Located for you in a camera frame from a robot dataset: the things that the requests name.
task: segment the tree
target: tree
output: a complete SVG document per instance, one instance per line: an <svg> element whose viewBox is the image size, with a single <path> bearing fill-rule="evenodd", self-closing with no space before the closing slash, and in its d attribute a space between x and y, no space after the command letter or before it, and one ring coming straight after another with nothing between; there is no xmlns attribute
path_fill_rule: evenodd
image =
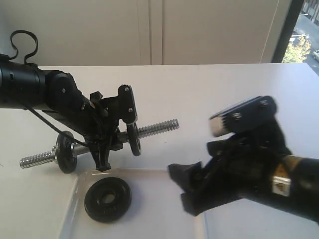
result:
<svg viewBox="0 0 319 239"><path fill-rule="evenodd" d="M283 63L302 63L310 53L310 47L311 44L306 40L305 35L298 37L298 43L296 45L293 43L288 44Z"/></svg>

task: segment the white tabletop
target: white tabletop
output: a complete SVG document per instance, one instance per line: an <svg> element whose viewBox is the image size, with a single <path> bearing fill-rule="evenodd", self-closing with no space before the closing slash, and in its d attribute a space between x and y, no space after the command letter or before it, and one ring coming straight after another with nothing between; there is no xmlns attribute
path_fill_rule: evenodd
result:
<svg viewBox="0 0 319 239"><path fill-rule="evenodd" d="M129 145L111 152L112 167L165 169L171 163L207 162L206 143L213 140L207 119L258 95L271 95L277 101L277 118L294 154L319 158L319 78L307 64L43 69L70 72L87 97L94 91L115 96L121 84L132 85L138 126L179 120L180 130L142 139L140 157L132 156ZM55 163L22 170L19 160L50 150L57 134L30 112L1 109L0 115L0 237L57 238L77 174L94 167L93 159L89 154L80 156L76 172L68 175ZM313 239L319 235L319 227L311 221L247 200L210 210L207 220L211 239Z"/></svg>

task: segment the white cabinet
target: white cabinet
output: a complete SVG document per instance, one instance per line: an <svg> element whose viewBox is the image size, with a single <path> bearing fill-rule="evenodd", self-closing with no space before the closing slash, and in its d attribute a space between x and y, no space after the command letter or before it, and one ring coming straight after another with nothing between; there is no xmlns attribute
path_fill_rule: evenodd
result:
<svg viewBox="0 0 319 239"><path fill-rule="evenodd" d="M39 65L270 62L291 0L1 0ZM22 53L31 40L16 37Z"/></svg>

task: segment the black weight plate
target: black weight plate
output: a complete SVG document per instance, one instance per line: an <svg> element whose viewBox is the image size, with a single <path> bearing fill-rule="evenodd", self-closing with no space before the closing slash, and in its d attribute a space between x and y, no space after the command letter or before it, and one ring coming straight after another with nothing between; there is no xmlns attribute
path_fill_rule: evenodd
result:
<svg viewBox="0 0 319 239"><path fill-rule="evenodd" d="M104 202L108 194L114 199ZM101 223L110 223L121 218L129 209L132 193L128 184L116 177L103 178L87 191L84 207L90 218Z"/></svg>
<svg viewBox="0 0 319 239"><path fill-rule="evenodd" d="M71 132L63 131L63 133L73 138ZM72 173L76 168L77 157L73 157L72 155L71 144L71 139L59 134L56 140L56 159L63 173Z"/></svg>
<svg viewBox="0 0 319 239"><path fill-rule="evenodd" d="M138 127L136 126L136 123L127 124L126 129L128 132L129 144L130 144L133 155L140 156L141 144L140 144L140 139L138 138L138 132L137 132Z"/></svg>

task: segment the car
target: car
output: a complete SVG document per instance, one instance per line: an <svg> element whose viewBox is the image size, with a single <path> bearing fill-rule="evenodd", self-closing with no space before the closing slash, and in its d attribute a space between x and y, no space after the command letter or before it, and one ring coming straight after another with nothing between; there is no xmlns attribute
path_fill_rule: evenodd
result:
<svg viewBox="0 0 319 239"><path fill-rule="evenodd" d="M313 58L319 61L319 50L313 52Z"/></svg>

